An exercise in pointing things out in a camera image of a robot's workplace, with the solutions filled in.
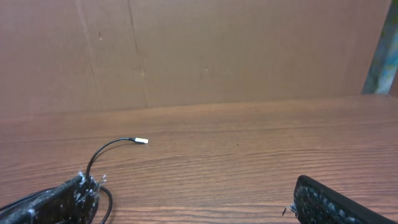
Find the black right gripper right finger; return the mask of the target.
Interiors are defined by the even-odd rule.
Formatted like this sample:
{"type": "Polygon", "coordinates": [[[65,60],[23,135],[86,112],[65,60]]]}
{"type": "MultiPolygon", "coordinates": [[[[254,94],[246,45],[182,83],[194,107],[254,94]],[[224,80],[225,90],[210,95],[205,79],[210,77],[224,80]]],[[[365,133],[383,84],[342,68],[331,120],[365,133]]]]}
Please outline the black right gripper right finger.
{"type": "Polygon", "coordinates": [[[307,175],[298,177],[294,202],[285,210],[301,224],[397,224],[307,175]]]}

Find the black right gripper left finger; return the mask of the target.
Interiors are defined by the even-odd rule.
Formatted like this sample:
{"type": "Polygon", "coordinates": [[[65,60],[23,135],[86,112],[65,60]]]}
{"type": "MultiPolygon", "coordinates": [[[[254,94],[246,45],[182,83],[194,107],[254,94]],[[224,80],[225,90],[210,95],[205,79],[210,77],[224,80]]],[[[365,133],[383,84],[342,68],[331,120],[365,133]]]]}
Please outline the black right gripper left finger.
{"type": "Polygon", "coordinates": [[[2,224],[92,223],[106,177],[79,173],[63,184],[26,195],[1,207],[2,224]]]}

